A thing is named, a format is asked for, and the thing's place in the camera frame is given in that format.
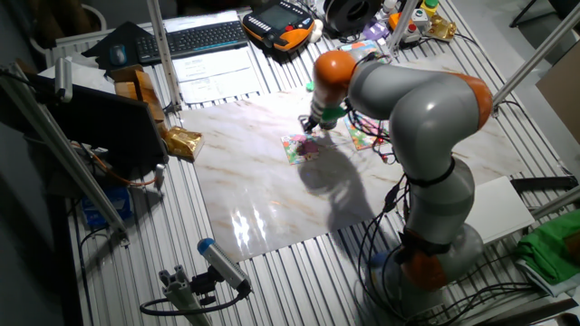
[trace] white marble board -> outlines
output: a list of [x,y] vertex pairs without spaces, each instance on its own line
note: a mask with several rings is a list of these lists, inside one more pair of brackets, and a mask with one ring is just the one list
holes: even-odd
[[[319,140],[319,159],[290,165],[281,138],[302,133],[297,117],[310,100],[297,89],[180,113],[184,128],[206,137],[195,170],[215,240],[234,261],[371,219],[401,178],[398,164],[356,150],[342,120]],[[524,168],[493,119],[454,153],[477,185]]]

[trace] orange cable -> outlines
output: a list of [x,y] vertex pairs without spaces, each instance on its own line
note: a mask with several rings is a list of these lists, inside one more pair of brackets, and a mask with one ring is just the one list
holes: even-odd
[[92,153],[92,158],[94,158],[97,162],[99,162],[99,164],[102,166],[102,168],[105,169],[105,171],[109,174],[111,174],[112,176],[116,177],[117,179],[119,179],[120,181],[126,183],[127,185],[130,186],[147,186],[152,184],[153,182],[157,181],[157,178],[153,178],[151,181],[147,181],[147,182],[133,182],[133,181],[129,181],[127,179],[124,179],[122,177],[117,176],[113,171],[109,170],[109,168],[107,168],[107,166],[102,163],[101,159],[96,156],[94,153]]

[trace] keyboard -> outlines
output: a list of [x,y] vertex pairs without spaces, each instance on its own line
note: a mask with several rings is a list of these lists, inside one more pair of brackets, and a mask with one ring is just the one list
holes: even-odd
[[[139,62],[161,61],[153,35],[140,37],[136,43]],[[245,46],[247,36],[240,22],[227,22],[168,33],[167,43],[171,58],[178,59]]]

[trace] black monitor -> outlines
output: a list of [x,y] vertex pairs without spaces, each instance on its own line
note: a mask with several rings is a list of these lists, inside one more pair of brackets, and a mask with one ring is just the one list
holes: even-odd
[[[26,77],[36,87],[54,92],[54,79]],[[145,102],[73,85],[70,102],[47,108],[67,139],[109,150],[107,160],[116,168],[153,168],[169,160]]]

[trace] green cloth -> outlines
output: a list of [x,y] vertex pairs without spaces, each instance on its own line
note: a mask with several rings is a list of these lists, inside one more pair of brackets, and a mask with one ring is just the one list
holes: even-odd
[[516,254],[549,284],[580,273],[564,239],[580,230],[580,209],[541,225],[517,243]]

